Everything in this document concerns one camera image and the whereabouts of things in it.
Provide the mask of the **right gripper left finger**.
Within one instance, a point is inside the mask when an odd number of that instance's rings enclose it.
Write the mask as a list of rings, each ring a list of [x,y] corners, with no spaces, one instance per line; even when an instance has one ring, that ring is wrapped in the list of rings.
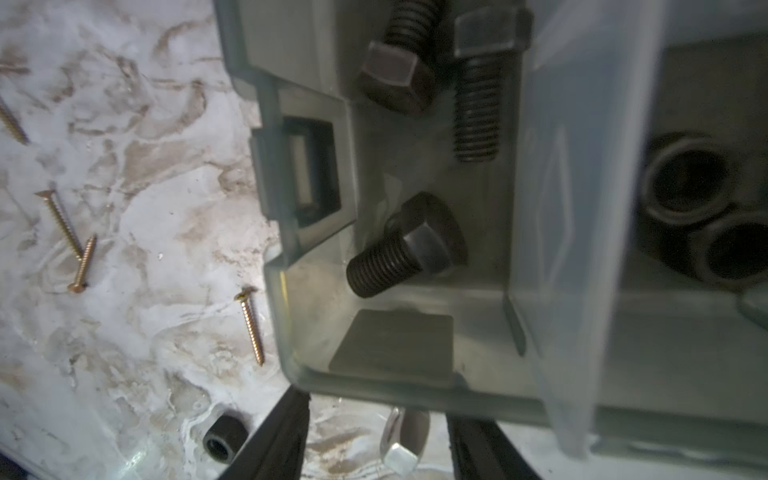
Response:
[[[310,420],[310,394],[289,387],[223,473],[221,480],[299,480]]]

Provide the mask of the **black hex bolt pair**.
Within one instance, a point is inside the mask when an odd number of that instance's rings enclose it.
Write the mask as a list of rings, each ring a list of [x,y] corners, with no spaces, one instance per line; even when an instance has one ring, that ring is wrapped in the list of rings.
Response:
[[[486,162],[499,151],[506,63],[529,48],[533,13],[523,5],[490,5],[453,20],[456,65],[454,154]]]
[[[435,31],[446,3],[397,1],[384,36],[369,43],[357,85],[378,105],[404,115],[419,115],[432,103],[437,80],[429,61]]]

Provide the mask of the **clear plastic organizer box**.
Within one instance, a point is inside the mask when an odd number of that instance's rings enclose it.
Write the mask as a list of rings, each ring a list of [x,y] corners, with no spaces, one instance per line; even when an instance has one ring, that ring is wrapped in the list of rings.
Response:
[[[419,115],[357,78],[397,1],[218,1],[225,67],[280,253],[264,266],[279,359],[297,388],[547,427],[559,449],[767,471],[767,279],[696,278],[688,238],[767,211],[763,1],[444,1]],[[497,156],[454,154],[453,20],[533,13],[507,60]],[[648,142],[703,132],[738,166],[730,206],[669,227],[637,208]],[[420,192],[443,200],[468,263],[371,298],[349,261]]]

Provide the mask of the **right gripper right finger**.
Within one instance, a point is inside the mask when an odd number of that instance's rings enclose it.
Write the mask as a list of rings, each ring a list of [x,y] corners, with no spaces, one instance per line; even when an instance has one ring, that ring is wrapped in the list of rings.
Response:
[[[494,421],[447,415],[456,480],[539,480]]]

